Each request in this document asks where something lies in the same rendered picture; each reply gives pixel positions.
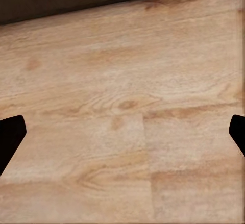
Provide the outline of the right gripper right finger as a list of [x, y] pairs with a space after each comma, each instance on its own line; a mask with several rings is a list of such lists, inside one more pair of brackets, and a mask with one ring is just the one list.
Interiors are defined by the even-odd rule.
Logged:
[[245, 117], [244, 116], [240, 116], [236, 114], [233, 115], [229, 126], [229, 133], [245, 156]]

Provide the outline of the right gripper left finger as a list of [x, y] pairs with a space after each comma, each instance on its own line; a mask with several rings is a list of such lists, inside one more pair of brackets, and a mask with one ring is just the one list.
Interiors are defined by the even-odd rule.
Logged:
[[0, 120], [0, 176], [26, 134], [22, 115]]

